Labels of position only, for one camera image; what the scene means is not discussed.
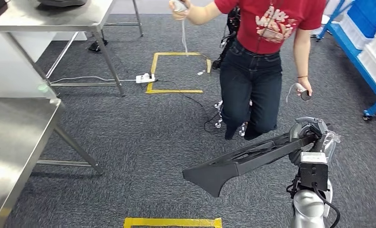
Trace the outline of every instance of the power strip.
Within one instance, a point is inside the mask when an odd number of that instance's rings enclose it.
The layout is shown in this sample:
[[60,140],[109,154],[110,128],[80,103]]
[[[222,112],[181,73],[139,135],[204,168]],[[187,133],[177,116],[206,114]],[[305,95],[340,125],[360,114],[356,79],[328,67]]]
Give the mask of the power strip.
[[154,82],[156,79],[154,77],[154,74],[149,75],[148,73],[144,75],[138,75],[136,76],[136,83],[148,83],[148,82]]

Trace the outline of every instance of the knee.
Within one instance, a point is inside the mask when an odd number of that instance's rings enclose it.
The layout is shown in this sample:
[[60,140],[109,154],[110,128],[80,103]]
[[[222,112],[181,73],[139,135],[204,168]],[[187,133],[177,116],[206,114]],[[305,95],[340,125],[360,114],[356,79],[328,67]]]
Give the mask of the knee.
[[234,107],[223,107],[222,110],[223,121],[227,125],[231,126],[240,126],[243,122],[248,121],[249,112],[243,111],[242,109]]

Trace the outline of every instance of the woman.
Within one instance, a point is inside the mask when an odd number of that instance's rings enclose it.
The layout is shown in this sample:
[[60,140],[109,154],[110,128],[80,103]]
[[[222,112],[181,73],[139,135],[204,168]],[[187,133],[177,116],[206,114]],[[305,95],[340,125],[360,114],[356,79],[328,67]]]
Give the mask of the woman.
[[241,23],[234,44],[220,66],[225,139],[248,122],[244,138],[254,139],[277,128],[282,65],[280,47],[295,31],[294,60],[298,82],[312,95],[308,81],[310,31],[321,26],[325,0],[214,0],[205,7],[182,0],[188,10],[172,12],[176,20],[187,18],[202,25],[237,5]]

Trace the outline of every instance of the blue cart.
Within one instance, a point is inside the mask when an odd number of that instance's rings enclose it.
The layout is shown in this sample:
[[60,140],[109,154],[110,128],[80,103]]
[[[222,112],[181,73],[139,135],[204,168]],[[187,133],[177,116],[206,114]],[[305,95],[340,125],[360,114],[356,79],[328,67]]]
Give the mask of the blue cart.
[[[334,37],[334,39],[336,40],[338,45],[343,49],[343,51],[345,52],[345,54],[347,55],[349,60],[354,64],[356,69],[360,72],[362,77],[365,79],[365,81],[369,84],[371,89],[376,94],[376,83],[375,83],[375,81],[372,79],[371,75],[367,72],[367,70],[364,68],[364,66],[360,62],[360,60],[357,58],[357,55],[360,54],[361,50],[358,50],[354,47],[354,45],[352,44],[352,42],[347,37],[347,35],[342,30],[342,28],[340,27],[339,24],[333,24],[332,23],[332,21],[339,14],[341,14],[347,8],[351,7],[352,4],[354,3],[354,1],[351,2],[348,5],[345,5],[345,6],[344,6],[344,3],[345,3],[345,0],[340,0],[338,6],[333,11],[333,14],[331,15],[328,23],[324,26],[321,33],[316,36],[317,42],[324,37],[324,35],[327,31],[330,34],[332,34],[332,36]],[[371,106],[370,108],[364,110],[363,120],[369,121],[369,120],[371,120],[371,118],[373,116],[375,116],[375,114],[376,114],[376,103],[373,106]]]

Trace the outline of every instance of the gray carpet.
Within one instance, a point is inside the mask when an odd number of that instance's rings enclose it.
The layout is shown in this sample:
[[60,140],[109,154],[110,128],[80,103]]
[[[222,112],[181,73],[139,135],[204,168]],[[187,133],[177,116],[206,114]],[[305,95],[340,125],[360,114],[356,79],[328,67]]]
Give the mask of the gray carpet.
[[[155,52],[183,51],[181,24],[170,15],[142,15],[145,37],[137,27],[106,27],[108,49],[123,79],[150,69]],[[134,21],[133,15],[112,15],[109,21]],[[187,25],[189,51],[216,59],[223,34],[224,17],[194,27]],[[333,203],[340,209],[340,228],[376,228],[376,118],[362,120],[362,112],[376,101],[375,95],[335,41],[327,35],[312,43],[310,80],[313,99],[302,102],[285,95],[296,71],[292,41],[282,48],[284,82],[279,129],[289,130],[293,120],[308,115],[325,119],[342,135],[330,167],[334,184]],[[50,45],[39,64],[45,70],[64,42]],[[52,76],[52,80],[75,76],[108,76],[101,54],[86,50],[90,42],[75,42]],[[291,199],[285,187],[296,168],[287,158],[230,180],[220,198],[184,181],[181,171],[245,145],[240,136],[225,141],[223,128],[213,122],[219,97],[218,73],[197,75],[204,70],[199,57],[160,57],[155,88],[202,89],[189,96],[145,94],[143,85],[125,82],[127,97],[113,87],[59,88],[66,104],[63,126],[105,168],[96,176],[89,168],[37,166],[26,184],[7,227],[122,227],[125,217],[203,218],[221,217],[223,228],[286,228],[291,217]],[[53,135],[43,158],[79,159]],[[335,218],[332,212],[328,225]]]

